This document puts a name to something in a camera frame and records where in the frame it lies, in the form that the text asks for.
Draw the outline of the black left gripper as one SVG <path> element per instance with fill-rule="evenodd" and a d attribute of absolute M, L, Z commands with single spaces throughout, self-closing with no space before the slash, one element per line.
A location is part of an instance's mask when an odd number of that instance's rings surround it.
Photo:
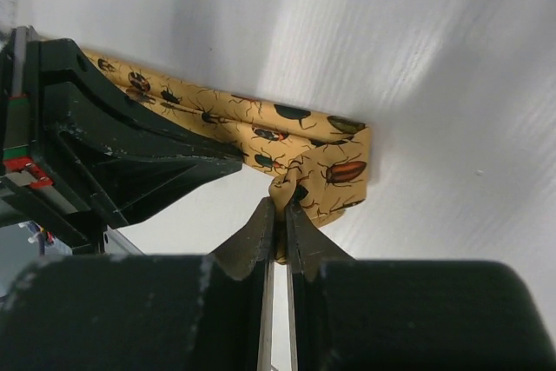
<path fill-rule="evenodd" d="M 37 39 L 1 28 L 3 227 L 33 223 L 43 244 L 101 254 L 106 226 L 79 212 L 134 225 L 241 170 L 238 149 L 130 99 L 73 41 Z"/>

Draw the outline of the yellow beetle print tie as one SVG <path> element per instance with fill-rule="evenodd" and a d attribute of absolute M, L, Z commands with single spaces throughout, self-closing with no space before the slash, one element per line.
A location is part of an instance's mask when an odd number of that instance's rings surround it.
<path fill-rule="evenodd" d="M 278 215 L 296 200 L 319 228 L 366 199 L 372 132 L 365 123 L 202 87 L 93 50 L 85 55 L 135 103 L 238 148 L 245 165 L 272 176 Z"/>

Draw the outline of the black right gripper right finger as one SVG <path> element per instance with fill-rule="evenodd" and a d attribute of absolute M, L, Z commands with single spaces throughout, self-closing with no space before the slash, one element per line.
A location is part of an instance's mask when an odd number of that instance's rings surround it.
<path fill-rule="evenodd" d="M 526 284 L 482 260 L 356 260 L 285 210 L 295 370 L 551 370 Z"/>

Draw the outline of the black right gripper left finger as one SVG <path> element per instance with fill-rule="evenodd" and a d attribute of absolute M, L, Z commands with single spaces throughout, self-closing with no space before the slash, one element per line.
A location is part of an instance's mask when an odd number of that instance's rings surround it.
<path fill-rule="evenodd" d="M 268 370 L 275 206 L 207 255 L 47 256 L 1 309 L 4 370 Z"/>

